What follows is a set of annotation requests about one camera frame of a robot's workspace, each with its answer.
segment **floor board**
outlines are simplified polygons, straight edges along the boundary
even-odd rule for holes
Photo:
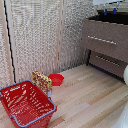
[[[125,83],[86,65],[61,74],[65,79],[53,87],[57,112],[48,128],[110,128],[128,101]],[[0,128],[15,128],[1,104]]]

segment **drawer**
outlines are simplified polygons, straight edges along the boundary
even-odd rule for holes
[[[89,62],[121,78],[123,78],[124,69],[128,65],[123,61],[93,51]]]
[[[128,63],[128,25],[85,19],[82,46]]]

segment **red plastic basket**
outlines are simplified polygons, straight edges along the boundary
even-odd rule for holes
[[[48,77],[52,80],[53,86],[60,86],[64,80],[64,77],[57,73],[50,74]]]
[[[31,81],[2,88],[0,96],[16,128],[46,128],[57,110],[51,99]]]

